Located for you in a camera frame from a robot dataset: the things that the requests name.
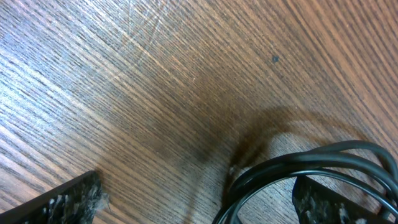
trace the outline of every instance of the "dark stain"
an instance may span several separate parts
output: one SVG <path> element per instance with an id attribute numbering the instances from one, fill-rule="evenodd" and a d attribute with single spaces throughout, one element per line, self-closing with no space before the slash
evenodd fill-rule
<path id="1" fill-rule="evenodd" d="M 278 61 L 279 61 L 279 56 L 278 55 L 272 56 L 272 62 L 277 63 Z"/>

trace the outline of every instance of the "wooden surface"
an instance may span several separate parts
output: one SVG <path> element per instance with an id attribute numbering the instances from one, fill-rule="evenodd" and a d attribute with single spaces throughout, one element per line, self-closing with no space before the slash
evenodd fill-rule
<path id="1" fill-rule="evenodd" d="M 266 159 L 398 158 L 397 35 L 395 0 L 0 0 L 0 212 L 96 169 L 95 223 L 210 223 L 227 174 Z M 293 183 L 243 220 L 296 223 Z"/>

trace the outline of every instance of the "coiled cable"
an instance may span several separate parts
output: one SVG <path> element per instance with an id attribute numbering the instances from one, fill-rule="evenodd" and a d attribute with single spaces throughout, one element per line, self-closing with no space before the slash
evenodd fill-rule
<path id="1" fill-rule="evenodd" d="M 367 149 L 380 160 L 382 167 L 353 154 L 342 151 L 348 149 Z M 358 170 L 373 178 L 386 190 L 384 196 L 370 185 L 325 167 L 338 167 Z M 321 175 L 351 184 L 382 204 L 378 215 L 388 218 L 393 214 L 398 220 L 398 168 L 393 156 L 383 147 L 366 141 L 343 141 L 318 147 L 307 152 L 291 153 L 265 161 L 242 174 L 231 186 L 226 204 L 220 209 L 213 224 L 241 224 L 239 209 L 253 195 L 278 181 L 300 175 Z"/>

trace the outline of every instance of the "scratch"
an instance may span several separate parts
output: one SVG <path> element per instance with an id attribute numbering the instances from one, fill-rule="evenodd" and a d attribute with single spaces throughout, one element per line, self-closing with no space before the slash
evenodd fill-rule
<path id="1" fill-rule="evenodd" d="M 106 84 L 111 83 L 113 80 L 118 79 L 120 77 L 120 75 L 113 75 L 110 78 L 108 78 Z M 88 92 L 88 90 L 92 89 L 93 87 L 95 87 L 94 85 L 89 86 L 88 88 L 85 89 L 86 92 Z"/>
<path id="2" fill-rule="evenodd" d="M 128 20 L 127 20 L 127 34 L 128 35 L 130 35 L 130 26 L 131 26 L 131 23 L 130 23 L 130 21 L 131 21 L 131 0 L 129 0 L 129 17 L 128 17 Z"/>
<path id="3" fill-rule="evenodd" d="M 156 15 L 156 20 L 154 22 L 154 25 L 152 26 L 151 31 L 150 31 L 148 43 L 145 44 L 144 46 L 142 46 L 142 48 L 145 51 L 147 51 L 148 46 L 150 46 L 153 43 L 153 41 L 155 39 L 154 37 L 155 37 L 157 31 L 159 30 L 160 20 L 162 19 L 162 15 L 163 15 L 163 12 L 164 12 L 165 5 L 166 5 L 166 3 L 163 2 L 161 8 L 158 11 L 155 11 L 155 13 L 157 14 Z M 142 61 L 142 54 L 143 53 L 144 53 L 144 51 L 142 51 L 139 54 L 139 56 L 138 56 L 138 61 L 136 62 L 136 65 L 138 65 L 138 66 L 139 66 L 139 64 Z"/>

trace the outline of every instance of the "wood grain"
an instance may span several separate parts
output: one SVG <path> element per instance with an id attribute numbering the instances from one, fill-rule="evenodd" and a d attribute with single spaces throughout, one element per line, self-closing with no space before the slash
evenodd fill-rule
<path id="1" fill-rule="evenodd" d="M 345 139 L 398 158 L 397 15 L 394 0 L 1 0 L 0 212 L 96 169 L 95 223 L 210 223 L 228 174 L 266 159 Z M 297 223 L 293 183 L 242 219 Z"/>

